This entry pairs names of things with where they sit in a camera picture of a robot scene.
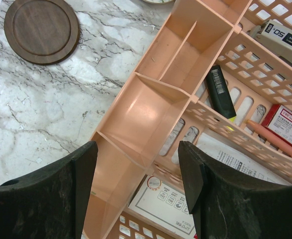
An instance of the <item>plastic organizer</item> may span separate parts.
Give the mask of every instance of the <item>plastic organizer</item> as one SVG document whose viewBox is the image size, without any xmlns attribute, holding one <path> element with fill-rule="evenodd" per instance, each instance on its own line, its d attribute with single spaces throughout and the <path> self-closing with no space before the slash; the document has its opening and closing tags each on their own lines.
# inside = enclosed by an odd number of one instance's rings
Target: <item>plastic organizer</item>
<svg viewBox="0 0 292 239">
<path fill-rule="evenodd" d="M 291 18 L 292 0 L 176 1 L 91 138 L 98 144 L 98 160 L 84 225 L 88 239 L 107 238 L 110 231 L 111 239 L 129 238 L 120 236 L 117 219 L 127 210 L 145 174 L 183 190 L 180 168 L 172 157 L 191 126 L 199 130 L 194 143 L 209 128 L 292 182 L 292 158 L 246 131 L 244 122 L 258 106 L 268 112 L 272 104 L 279 103 L 292 110 L 292 67 L 246 33 L 266 19 L 292 29 Z M 236 110 L 246 97 L 252 99 L 252 106 L 237 125 L 204 104 L 207 90 L 196 96 L 213 64 L 222 67 L 229 90 L 239 90 Z M 180 118 L 184 125 L 161 156 L 159 152 Z"/>
</svg>

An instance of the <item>wooden coaster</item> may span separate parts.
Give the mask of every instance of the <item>wooden coaster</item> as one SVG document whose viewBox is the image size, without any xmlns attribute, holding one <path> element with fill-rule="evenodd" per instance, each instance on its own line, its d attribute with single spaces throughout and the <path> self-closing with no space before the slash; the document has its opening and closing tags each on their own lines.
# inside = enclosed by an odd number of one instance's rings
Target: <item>wooden coaster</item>
<svg viewBox="0 0 292 239">
<path fill-rule="evenodd" d="M 80 36 L 73 9 L 63 0 L 16 0 L 4 19 L 12 49 L 35 64 L 52 64 L 68 57 Z"/>
</svg>

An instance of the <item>white marble tabletop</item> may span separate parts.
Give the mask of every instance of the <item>white marble tabletop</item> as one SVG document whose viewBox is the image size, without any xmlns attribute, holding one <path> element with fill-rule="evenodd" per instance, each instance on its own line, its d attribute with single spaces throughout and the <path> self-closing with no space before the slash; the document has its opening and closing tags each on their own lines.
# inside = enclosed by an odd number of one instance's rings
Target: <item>white marble tabletop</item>
<svg viewBox="0 0 292 239">
<path fill-rule="evenodd" d="M 65 61 L 39 66 L 10 48 L 0 0 L 0 184 L 86 143 L 167 18 L 173 3 L 66 0 L 81 26 Z"/>
</svg>

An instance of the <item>white label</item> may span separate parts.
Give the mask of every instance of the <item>white label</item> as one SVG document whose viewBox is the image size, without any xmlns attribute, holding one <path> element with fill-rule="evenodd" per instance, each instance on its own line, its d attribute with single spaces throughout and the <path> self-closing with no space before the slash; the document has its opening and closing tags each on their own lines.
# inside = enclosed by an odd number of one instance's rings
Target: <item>white label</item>
<svg viewBox="0 0 292 239">
<path fill-rule="evenodd" d="M 280 106 L 268 128 L 292 144 L 292 112 Z"/>
<path fill-rule="evenodd" d="M 182 238 L 193 239 L 195 223 L 192 215 L 189 215 L 185 195 L 158 178 L 155 179 L 153 176 L 146 178 L 129 208 Z M 158 180 L 161 187 L 154 191 L 148 186 L 148 182 Z"/>
<path fill-rule="evenodd" d="M 201 134 L 196 146 L 210 157 L 242 173 L 272 183 L 291 185 L 289 182 L 276 175 L 261 164 L 255 162 L 250 157 L 234 148 L 231 148 L 225 143 L 220 142 L 210 135 L 207 135 L 206 133 Z"/>
</svg>

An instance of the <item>circular logo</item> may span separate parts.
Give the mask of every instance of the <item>circular logo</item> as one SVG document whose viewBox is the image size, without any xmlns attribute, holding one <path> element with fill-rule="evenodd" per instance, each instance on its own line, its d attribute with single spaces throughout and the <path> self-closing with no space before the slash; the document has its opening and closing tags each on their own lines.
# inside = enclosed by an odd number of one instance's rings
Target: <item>circular logo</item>
<svg viewBox="0 0 292 239">
<path fill-rule="evenodd" d="M 157 191 L 158 189 L 160 189 L 161 184 L 162 184 L 161 180 L 159 178 L 156 178 L 155 176 L 151 176 L 147 180 L 147 186 L 152 191 Z"/>
</svg>

